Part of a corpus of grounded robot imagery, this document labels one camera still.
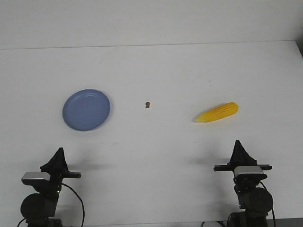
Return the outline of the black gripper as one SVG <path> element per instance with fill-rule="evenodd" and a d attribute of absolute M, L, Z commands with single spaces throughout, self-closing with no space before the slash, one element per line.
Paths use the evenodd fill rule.
<path fill-rule="evenodd" d="M 50 183 L 56 189 L 61 189 L 63 179 L 80 179 L 80 172 L 70 172 L 66 163 L 64 149 L 58 148 L 54 156 L 40 167 L 42 172 L 46 172 L 50 177 Z"/>
<path fill-rule="evenodd" d="M 257 161 L 253 159 L 242 146 L 239 140 L 235 140 L 232 156 L 227 165 L 215 165 L 214 171 L 234 171 L 235 165 L 238 161 L 238 149 L 239 149 L 239 162 L 243 165 L 257 165 Z M 258 165 L 262 170 L 269 171 L 272 169 L 272 166 L 269 164 Z"/>

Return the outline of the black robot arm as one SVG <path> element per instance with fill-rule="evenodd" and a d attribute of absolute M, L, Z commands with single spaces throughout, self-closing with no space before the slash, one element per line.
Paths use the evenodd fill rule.
<path fill-rule="evenodd" d="M 68 169 L 64 149 L 58 148 L 54 156 L 39 172 L 25 172 L 21 178 L 24 185 L 32 186 L 36 193 L 27 196 L 21 203 L 20 212 L 29 227 L 62 227 L 62 220 L 54 218 L 62 187 L 70 189 L 79 199 L 82 208 L 81 226 L 84 225 L 85 208 L 81 197 L 63 179 L 79 179 L 81 173 Z"/>
<path fill-rule="evenodd" d="M 215 165 L 215 172 L 232 171 L 234 191 L 238 198 L 241 212 L 233 212 L 227 218 L 228 227 L 267 227 L 266 216 L 272 211 L 274 200 L 262 180 L 267 178 L 264 171 L 269 171 L 269 164 L 259 165 L 252 158 L 241 142 L 236 140 L 230 161 L 225 165 Z"/>

